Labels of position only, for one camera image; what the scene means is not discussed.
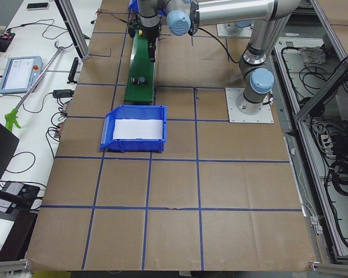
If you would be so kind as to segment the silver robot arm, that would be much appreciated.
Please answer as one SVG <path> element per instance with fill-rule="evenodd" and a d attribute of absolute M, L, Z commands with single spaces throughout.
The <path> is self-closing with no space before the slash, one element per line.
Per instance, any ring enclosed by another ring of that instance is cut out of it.
<path fill-rule="evenodd" d="M 176 36 L 193 36 L 208 25 L 222 25 L 231 36 L 241 32 L 243 23 L 253 22 L 248 46 L 240 58 L 241 68 L 262 65 L 278 34 L 299 1 L 138 1 L 138 14 L 128 23 L 129 33 L 142 30 L 147 39 L 148 58 L 155 62 L 156 42 L 160 35 L 159 12 Z"/>
<path fill-rule="evenodd" d="M 226 23 L 224 26 L 228 29 L 229 33 L 241 32 L 243 29 L 248 28 L 252 25 L 253 20 L 237 21 L 233 23 Z"/>

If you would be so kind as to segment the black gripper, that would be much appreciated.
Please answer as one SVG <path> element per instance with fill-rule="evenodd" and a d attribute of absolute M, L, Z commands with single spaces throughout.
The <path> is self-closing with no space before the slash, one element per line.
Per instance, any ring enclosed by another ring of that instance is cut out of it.
<path fill-rule="evenodd" d="M 148 57 L 152 63 L 155 62 L 156 41 L 160 35 L 159 26 L 143 27 L 143 36 L 147 39 Z"/>

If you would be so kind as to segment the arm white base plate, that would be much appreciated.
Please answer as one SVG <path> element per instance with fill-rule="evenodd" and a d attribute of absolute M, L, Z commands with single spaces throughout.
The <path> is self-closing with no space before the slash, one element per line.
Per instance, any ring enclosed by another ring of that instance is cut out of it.
<path fill-rule="evenodd" d="M 244 98 L 244 88 L 226 87 L 226 101 L 230 123 L 273 124 L 273 115 L 267 96 L 260 104 L 247 102 Z"/>
<path fill-rule="evenodd" d="M 219 38 L 241 38 L 249 39 L 252 34 L 253 24 L 246 27 L 238 27 L 236 23 L 217 25 L 217 36 Z"/>

